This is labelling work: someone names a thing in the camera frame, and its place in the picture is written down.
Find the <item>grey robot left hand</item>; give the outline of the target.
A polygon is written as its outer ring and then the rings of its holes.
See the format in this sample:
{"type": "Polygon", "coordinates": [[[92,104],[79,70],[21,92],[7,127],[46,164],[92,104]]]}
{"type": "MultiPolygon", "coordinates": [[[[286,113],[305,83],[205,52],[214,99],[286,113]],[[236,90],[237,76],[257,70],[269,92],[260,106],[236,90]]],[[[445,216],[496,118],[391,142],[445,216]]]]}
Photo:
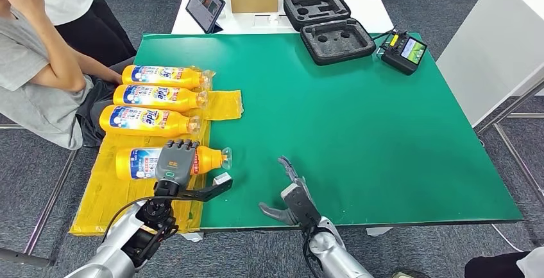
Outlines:
{"type": "Polygon", "coordinates": [[[199,141],[168,140],[155,168],[155,196],[178,196],[187,189],[199,141]]]}

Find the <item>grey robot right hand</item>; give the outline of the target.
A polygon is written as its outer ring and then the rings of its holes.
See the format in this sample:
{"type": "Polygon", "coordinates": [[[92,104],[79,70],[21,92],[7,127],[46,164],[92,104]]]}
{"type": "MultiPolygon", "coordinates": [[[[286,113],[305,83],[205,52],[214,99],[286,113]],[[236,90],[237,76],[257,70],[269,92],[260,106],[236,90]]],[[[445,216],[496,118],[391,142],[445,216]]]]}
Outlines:
{"type": "Polygon", "coordinates": [[[286,225],[306,225],[306,214],[310,198],[305,181],[298,176],[294,166],[286,156],[279,157],[278,162],[284,167],[285,174],[291,180],[291,183],[280,193],[286,208],[272,208],[264,202],[259,204],[259,208],[265,216],[286,225]]]}

